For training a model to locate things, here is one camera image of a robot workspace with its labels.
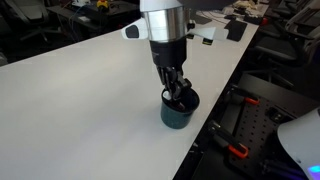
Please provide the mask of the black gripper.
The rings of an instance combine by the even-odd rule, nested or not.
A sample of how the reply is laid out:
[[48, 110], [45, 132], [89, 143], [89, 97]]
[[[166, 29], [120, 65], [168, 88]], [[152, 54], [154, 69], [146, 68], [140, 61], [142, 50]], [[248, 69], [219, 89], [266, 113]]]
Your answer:
[[153, 62], [157, 67], [158, 75], [165, 89], [171, 92], [173, 100], [178, 100], [191, 88], [192, 84], [184, 78], [181, 69], [187, 59], [187, 41], [179, 39], [170, 42], [150, 42]]

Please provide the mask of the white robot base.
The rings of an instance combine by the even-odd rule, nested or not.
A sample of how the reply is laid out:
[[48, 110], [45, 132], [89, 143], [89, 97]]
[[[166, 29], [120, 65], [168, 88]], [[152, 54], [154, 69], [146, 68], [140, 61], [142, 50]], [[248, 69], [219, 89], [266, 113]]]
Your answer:
[[280, 144], [309, 180], [320, 180], [320, 108], [277, 129]]

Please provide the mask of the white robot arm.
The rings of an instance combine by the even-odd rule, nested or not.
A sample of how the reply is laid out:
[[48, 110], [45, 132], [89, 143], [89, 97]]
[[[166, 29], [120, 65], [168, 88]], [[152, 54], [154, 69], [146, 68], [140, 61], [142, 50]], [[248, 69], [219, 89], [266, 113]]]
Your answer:
[[182, 69], [187, 59], [185, 9], [177, 0], [143, 0], [140, 9], [160, 80], [171, 99], [178, 100], [191, 87]]

